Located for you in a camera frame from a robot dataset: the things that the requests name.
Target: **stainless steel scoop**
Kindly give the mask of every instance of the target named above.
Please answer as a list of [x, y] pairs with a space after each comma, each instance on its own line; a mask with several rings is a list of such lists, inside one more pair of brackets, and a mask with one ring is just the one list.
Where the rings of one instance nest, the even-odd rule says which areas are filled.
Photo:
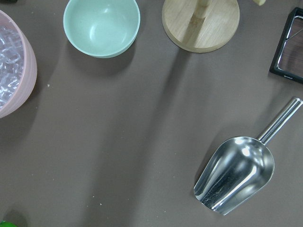
[[292, 98], [258, 139], [234, 137], [225, 141], [197, 181], [196, 198], [213, 211], [226, 215], [263, 188], [275, 167], [266, 144], [302, 103], [301, 99]]

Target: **bowl rim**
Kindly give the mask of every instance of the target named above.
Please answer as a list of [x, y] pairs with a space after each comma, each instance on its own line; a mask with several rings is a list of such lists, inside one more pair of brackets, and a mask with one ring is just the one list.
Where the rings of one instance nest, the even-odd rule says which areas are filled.
[[69, 10], [69, 7], [71, 5], [72, 2], [74, 1], [77, 1], [77, 0], [69, 0], [69, 2], [67, 3], [66, 7], [65, 7], [65, 10], [64, 10], [64, 14], [63, 14], [63, 28], [64, 28], [64, 32], [65, 32], [65, 35], [66, 37], [68, 38], [68, 40], [70, 41], [70, 43], [76, 48], [78, 49], [79, 51], [81, 51], [82, 53], [84, 54], [87, 54], [87, 55], [90, 55], [92, 57], [97, 57], [97, 58], [110, 58], [110, 57], [115, 57], [115, 56], [118, 56], [120, 54], [122, 54], [123, 52], [125, 52], [131, 45], [132, 43], [134, 42], [134, 40], [136, 39], [136, 36], [138, 34], [138, 31], [139, 31], [139, 27], [140, 27], [140, 22], [141, 22], [141, 15], [140, 15], [140, 10], [139, 10], [139, 6], [136, 2], [136, 0], [133, 0], [133, 4], [137, 10], [137, 16], [138, 16], [138, 21], [137, 21], [137, 28], [132, 36], [132, 38], [129, 40], [129, 42], [127, 42], [126, 45], [124, 45], [122, 48], [114, 51], [114, 52], [111, 52], [111, 53], [108, 53], [108, 54], [95, 54], [95, 53], [91, 53], [91, 52], [88, 52], [88, 51], [85, 51], [81, 48], [79, 48], [71, 39], [71, 37], [69, 36], [69, 34], [67, 33], [67, 11]]
[[25, 73], [25, 68], [27, 66], [27, 59], [28, 59], [28, 53], [26, 52], [26, 48], [25, 48], [25, 36], [23, 34], [23, 32], [21, 31], [21, 29], [18, 27], [18, 25], [14, 22], [14, 20], [9, 16], [7, 15], [5, 12], [3, 12], [2, 10], [0, 10], [0, 14], [2, 14], [7, 20], [9, 23], [11, 23], [13, 25], [13, 27], [16, 29], [16, 31], [18, 32], [18, 35], [21, 39], [21, 42], [22, 42], [22, 47], [23, 47], [23, 70], [22, 70], [22, 74], [21, 74], [21, 77], [20, 77], [20, 80], [19, 80], [19, 84], [18, 84], [18, 87], [16, 88], [16, 90], [14, 91], [14, 93], [12, 94], [12, 96], [8, 99], [8, 101], [0, 108], [0, 112], [2, 112], [5, 107], [7, 105], [9, 105], [10, 102], [12, 102], [12, 100], [14, 99], [17, 91], [19, 90], [19, 88], [22, 86], [23, 84], [23, 81], [24, 81], [24, 73]]

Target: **pink bowl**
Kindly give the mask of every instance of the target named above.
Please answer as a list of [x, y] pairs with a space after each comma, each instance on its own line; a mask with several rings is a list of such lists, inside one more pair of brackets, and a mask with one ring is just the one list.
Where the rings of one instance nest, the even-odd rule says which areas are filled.
[[19, 85], [8, 102], [0, 108], [0, 118], [17, 110], [32, 93], [37, 79], [37, 62], [32, 46], [17, 26], [6, 13], [0, 10], [0, 26], [16, 30], [21, 37], [24, 52], [23, 72]]

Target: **wooden stand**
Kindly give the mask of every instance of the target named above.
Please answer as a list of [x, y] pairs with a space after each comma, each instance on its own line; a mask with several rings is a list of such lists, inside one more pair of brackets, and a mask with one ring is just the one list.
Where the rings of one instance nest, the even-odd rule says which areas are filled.
[[224, 46], [239, 20], [237, 0], [165, 0], [162, 9], [168, 37], [182, 49], [197, 53]]

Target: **mint green bowl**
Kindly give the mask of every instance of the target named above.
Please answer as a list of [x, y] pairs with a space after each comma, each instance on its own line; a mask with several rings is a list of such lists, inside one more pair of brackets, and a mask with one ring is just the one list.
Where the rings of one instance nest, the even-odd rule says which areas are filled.
[[126, 51], [139, 26], [135, 0], [70, 0], [63, 16], [70, 43], [96, 58], [111, 58]]

